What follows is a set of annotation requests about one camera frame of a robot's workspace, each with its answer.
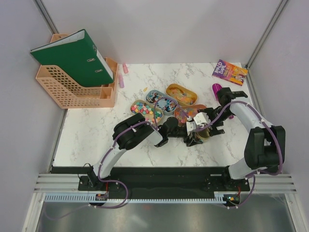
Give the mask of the pink gummy star tray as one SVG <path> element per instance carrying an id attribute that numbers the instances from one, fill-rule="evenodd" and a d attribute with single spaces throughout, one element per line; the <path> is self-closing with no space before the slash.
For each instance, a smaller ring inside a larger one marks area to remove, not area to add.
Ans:
<path id="1" fill-rule="evenodd" d="M 182 106 L 183 111 L 190 116 L 191 118 L 195 117 L 198 113 L 198 110 L 206 109 L 206 106 L 203 104 Z M 177 107 L 174 111 L 174 117 L 177 118 L 179 126 L 182 126 L 186 123 L 187 117 L 185 114 Z"/>

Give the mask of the magenta plastic scoop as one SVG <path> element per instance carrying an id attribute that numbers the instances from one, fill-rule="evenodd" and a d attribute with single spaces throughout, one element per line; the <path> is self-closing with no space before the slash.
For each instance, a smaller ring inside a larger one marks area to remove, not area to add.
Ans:
<path id="1" fill-rule="evenodd" d="M 234 99 L 234 95 L 229 87 L 222 87 L 220 84 L 213 84 L 212 90 L 216 100 L 219 103 L 219 106 L 214 108 L 214 110 L 216 114 L 219 114 L 223 107 L 230 103 L 232 99 Z"/>

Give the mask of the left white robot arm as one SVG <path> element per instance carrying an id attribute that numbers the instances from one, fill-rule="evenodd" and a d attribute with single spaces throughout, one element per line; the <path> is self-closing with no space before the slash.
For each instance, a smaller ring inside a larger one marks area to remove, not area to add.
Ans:
<path id="1" fill-rule="evenodd" d="M 167 118 L 156 129 L 141 113 L 137 113 L 118 123 L 113 131 L 113 145 L 101 160 L 93 166 L 95 174 L 89 179 L 89 185 L 95 190 L 101 190 L 105 187 L 106 177 L 110 175 L 112 168 L 121 156 L 146 139 L 155 147 L 164 146 L 169 141 L 169 138 L 182 138 L 187 147 L 203 143 L 194 131 L 187 131 L 186 125 L 179 126 L 178 119 L 173 116 Z"/>

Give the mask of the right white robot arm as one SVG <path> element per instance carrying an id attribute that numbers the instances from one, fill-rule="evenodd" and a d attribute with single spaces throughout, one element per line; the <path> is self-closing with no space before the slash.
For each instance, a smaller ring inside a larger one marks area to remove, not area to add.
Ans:
<path id="1" fill-rule="evenodd" d="M 219 106 L 199 110 L 194 117 L 196 130 L 209 129 L 210 136 L 222 133 L 218 127 L 230 116 L 235 116 L 248 132 L 244 157 L 228 166 L 227 175 L 221 178 L 222 187 L 233 190 L 239 179 L 254 174 L 279 175 L 285 159 L 285 136 L 282 126 L 267 121 L 251 104 L 244 91 L 232 91 L 228 87 L 217 93 Z"/>

